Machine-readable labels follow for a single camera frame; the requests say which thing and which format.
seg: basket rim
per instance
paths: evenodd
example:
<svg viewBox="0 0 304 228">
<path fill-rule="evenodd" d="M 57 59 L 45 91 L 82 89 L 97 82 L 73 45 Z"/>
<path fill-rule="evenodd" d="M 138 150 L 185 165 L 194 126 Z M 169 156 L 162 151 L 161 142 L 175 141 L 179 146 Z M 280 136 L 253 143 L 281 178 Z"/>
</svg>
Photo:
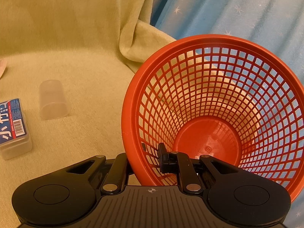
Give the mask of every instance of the basket rim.
<svg viewBox="0 0 304 228">
<path fill-rule="evenodd" d="M 288 79 L 289 86 L 292 85 L 293 89 L 296 91 L 294 95 L 299 97 L 297 99 L 299 105 L 304 107 L 304 87 L 302 83 L 281 59 L 264 47 L 246 39 L 221 34 L 195 35 L 178 39 L 156 51 L 142 64 L 131 80 L 123 102 L 121 117 L 123 144 L 133 172 L 142 185 L 156 186 L 163 184 L 155 176 L 142 153 L 142 148 L 138 146 L 140 141 L 134 117 L 137 117 L 139 114 L 139 111 L 136 110 L 137 104 L 140 102 L 139 94 L 146 88 L 144 86 L 146 80 L 149 79 L 151 75 L 154 75 L 154 72 L 159 69 L 158 66 L 162 64 L 167 57 L 177 53 L 181 49 L 202 45 L 206 42 L 210 44 L 230 44 L 231 47 L 235 45 L 238 48 L 241 47 L 255 52 L 256 55 L 262 56 L 262 58 L 267 59 L 268 62 L 279 64 L 280 66 L 276 71 L 281 76 L 284 76 L 285 79 Z M 302 173 L 301 175 L 298 175 L 299 179 L 295 180 L 286 188 L 290 193 L 292 201 L 297 197 L 304 186 L 303 165 L 298 169 L 299 173 Z"/>
</svg>

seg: red stripe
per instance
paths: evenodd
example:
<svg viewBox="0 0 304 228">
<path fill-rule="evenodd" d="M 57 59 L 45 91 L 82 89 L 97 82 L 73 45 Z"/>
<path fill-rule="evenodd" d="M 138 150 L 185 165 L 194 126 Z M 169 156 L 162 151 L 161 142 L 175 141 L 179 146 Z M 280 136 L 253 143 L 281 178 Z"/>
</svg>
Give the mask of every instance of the red stripe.
<svg viewBox="0 0 304 228">
<path fill-rule="evenodd" d="M 7 103 L 7 107 L 9 108 L 9 121 L 11 123 L 12 136 L 15 139 L 16 138 L 16 133 L 15 133 L 13 118 L 12 118 L 11 102 Z"/>
</svg>

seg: silver screw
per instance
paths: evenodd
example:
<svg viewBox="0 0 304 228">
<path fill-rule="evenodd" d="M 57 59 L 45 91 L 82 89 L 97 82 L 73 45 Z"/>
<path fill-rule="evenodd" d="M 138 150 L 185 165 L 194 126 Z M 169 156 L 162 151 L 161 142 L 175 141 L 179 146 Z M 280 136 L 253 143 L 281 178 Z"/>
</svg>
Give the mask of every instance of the silver screw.
<svg viewBox="0 0 304 228">
<path fill-rule="evenodd" d="M 109 183 L 102 187 L 105 191 L 115 191 L 117 190 L 117 185 Z"/>
<path fill-rule="evenodd" d="M 198 184 L 192 183 L 192 184 L 188 184 L 186 186 L 186 189 L 192 192 L 196 192 L 199 191 L 201 187 Z"/>
</svg>

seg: barcode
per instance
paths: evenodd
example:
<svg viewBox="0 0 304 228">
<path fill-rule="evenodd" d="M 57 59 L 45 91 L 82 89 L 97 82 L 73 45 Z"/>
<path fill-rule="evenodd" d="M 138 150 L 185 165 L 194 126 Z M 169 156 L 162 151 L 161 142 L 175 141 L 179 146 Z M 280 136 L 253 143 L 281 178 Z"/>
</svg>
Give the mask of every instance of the barcode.
<svg viewBox="0 0 304 228">
<path fill-rule="evenodd" d="M 20 135 L 25 134 L 21 119 L 14 120 L 13 124 L 14 124 L 14 129 L 15 129 L 16 136 L 20 136 Z"/>
</svg>

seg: basket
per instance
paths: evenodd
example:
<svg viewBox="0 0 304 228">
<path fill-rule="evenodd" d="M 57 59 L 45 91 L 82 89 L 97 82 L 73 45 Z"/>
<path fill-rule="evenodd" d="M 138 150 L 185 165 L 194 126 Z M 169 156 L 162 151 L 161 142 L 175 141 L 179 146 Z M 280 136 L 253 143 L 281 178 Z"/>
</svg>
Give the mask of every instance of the basket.
<svg viewBox="0 0 304 228">
<path fill-rule="evenodd" d="M 274 54 L 244 39 L 199 35 L 154 53 L 137 71 L 122 111 L 128 160 L 142 185 L 174 185 L 157 148 L 208 154 L 284 186 L 303 178 L 304 88 Z"/>
</svg>

